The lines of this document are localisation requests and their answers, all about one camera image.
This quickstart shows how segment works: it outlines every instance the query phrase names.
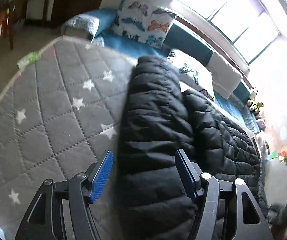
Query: plush toy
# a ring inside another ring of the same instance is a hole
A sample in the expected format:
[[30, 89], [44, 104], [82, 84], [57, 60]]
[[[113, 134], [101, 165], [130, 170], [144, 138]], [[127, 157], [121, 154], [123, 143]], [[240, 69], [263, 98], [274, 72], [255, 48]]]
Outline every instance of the plush toy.
[[251, 111], [251, 112], [253, 112], [254, 111], [254, 113], [255, 114], [259, 114], [259, 108], [260, 107], [263, 107], [264, 106], [264, 103], [262, 103], [262, 102], [254, 102], [251, 106], [250, 106], [250, 108], [249, 108], [249, 110]]
[[256, 120], [258, 120], [258, 119], [262, 119], [262, 116], [258, 113], [258, 114], [255, 114], [255, 116], [254, 116], [255, 118], [256, 118]]
[[266, 128], [266, 119], [261, 118], [257, 120], [257, 124], [261, 130], [265, 130]]
[[253, 100], [251, 100], [251, 99], [249, 99], [248, 101], [247, 101], [247, 105], [248, 106], [252, 106], [252, 105], [254, 105], [256, 102], [255, 101], [253, 101]]
[[258, 93], [258, 89], [256, 89], [256, 88], [251, 89], [251, 95], [249, 96], [249, 99], [254, 101], [257, 93]]

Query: window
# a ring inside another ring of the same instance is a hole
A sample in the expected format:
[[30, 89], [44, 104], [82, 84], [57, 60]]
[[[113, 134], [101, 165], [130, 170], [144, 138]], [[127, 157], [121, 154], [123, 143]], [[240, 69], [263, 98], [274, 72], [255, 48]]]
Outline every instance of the window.
[[178, 0], [214, 26], [248, 65], [278, 36], [258, 0]]

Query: black puffer jacket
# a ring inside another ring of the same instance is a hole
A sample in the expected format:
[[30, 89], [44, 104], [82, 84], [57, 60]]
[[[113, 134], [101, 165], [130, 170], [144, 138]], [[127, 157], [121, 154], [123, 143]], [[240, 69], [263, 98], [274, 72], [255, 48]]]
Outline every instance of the black puffer jacket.
[[141, 57], [120, 128], [118, 196], [126, 239], [186, 240], [197, 214], [174, 162], [184, 149], [218, 179], [241, 177], [256, 195], [260, 165], [245, 132], [197, 92], [181, 93], [166, 60]]

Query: bolt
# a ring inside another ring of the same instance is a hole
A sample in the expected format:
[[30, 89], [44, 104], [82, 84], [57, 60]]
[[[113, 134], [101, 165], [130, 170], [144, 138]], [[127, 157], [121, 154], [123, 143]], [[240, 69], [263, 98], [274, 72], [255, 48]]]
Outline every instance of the bolt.
[[83, 172], [77, 174], [78, 179], [84, 179], [87, 175]]
[[52, 179], [46, 179], [46, 180], [44, 181], [44, 184], [45, 184], [46, 186], [51, 185], [51, 184], [52, 184]]

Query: paper flower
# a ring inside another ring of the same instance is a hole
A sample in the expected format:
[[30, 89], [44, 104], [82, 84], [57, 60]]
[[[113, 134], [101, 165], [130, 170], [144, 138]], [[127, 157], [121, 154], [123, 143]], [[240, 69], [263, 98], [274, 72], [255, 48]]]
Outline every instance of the paper flower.
[[287, 165], [287, 146], [282, 146], [281, 151], [278, 153], [280, 163]]

